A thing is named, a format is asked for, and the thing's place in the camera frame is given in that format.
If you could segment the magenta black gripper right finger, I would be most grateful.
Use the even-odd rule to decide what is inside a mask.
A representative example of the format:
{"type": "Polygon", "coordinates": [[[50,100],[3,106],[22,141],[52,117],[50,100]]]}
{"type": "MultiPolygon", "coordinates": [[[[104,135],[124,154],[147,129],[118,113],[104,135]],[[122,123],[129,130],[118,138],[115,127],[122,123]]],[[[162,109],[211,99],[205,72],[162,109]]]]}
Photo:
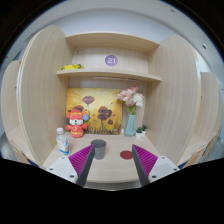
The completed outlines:
{"type": "Polygon", "coordinates": [[[137,145],[132,145],[132,156],[142,186],[179,171],[166,156],[156,156],[137,145]]]}

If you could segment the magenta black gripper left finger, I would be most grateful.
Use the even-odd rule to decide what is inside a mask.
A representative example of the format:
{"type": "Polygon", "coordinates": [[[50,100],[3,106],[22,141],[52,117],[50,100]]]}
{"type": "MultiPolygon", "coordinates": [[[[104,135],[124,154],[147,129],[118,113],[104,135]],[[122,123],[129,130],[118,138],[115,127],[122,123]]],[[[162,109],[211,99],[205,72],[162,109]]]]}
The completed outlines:
{"type": "Polygon", "coordinates": [[[93,145],[87,146],[71,156],[61,156],[47,171],[83,187],[95,156],[93,145]]]}

